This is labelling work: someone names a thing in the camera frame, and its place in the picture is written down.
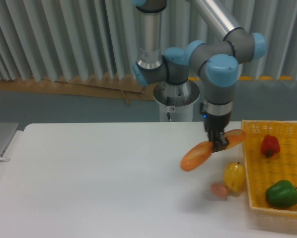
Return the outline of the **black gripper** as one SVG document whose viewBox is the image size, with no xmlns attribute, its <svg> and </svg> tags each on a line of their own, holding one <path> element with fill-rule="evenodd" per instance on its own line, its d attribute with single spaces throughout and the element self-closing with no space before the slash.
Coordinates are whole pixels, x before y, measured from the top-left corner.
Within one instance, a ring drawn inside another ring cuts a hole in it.
<svg viewBox="0 0 297 238">
<path fill-rule="evenodd" d="M 229 145 L 224 129 L 230 121 L 231 112 L 225 115 L 212 115 L 207 112 L 203 114 L 205 131 L 208 133 L 209 141 L 212 143 L 213 152 L 225 150 Z"/>
</svg>

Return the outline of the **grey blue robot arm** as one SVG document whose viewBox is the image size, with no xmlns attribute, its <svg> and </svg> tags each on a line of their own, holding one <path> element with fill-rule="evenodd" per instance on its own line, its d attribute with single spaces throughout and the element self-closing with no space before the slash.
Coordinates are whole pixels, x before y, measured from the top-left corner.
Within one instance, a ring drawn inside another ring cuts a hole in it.
<svg viewBox="0 0 297 238">
<path fill-rule="evenodd" d="M 161 14 L 164 0 L 135 0 L 140 12 L 140 53 L 133 64 L 137 81 L 142 86 L 156 82 L 184 85 L 188 72 L 197 74 L 205 85 L 203 116 L 205 131 L 214 151 L 232 144 L 225 132 L 232 110 L 239 66 L 264 56 L 267 45 L 260 33 L 248 33 L 218 0 L 194 0 L 192 5 L 221 41 L 209 45 L 200 40 L 185 49 L 160 50 Z"/>
</svg>

